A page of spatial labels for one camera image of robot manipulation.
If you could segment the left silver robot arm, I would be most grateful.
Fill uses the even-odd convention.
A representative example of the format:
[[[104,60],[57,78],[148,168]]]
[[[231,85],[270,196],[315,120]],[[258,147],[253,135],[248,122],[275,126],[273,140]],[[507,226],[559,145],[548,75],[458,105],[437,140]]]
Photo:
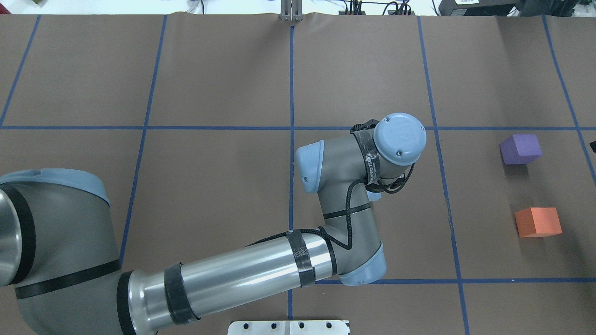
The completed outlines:
[[[371,202],[404,186],[427,142],[407,113],[356,124],[350,134],[300,147],[304,189],[324,224],[157,274],[123,272],[103,182],[73,169],[1,178],[1,285],[39,335],[155,335],[170,326],[338,275],[359,286],[386,261]]]

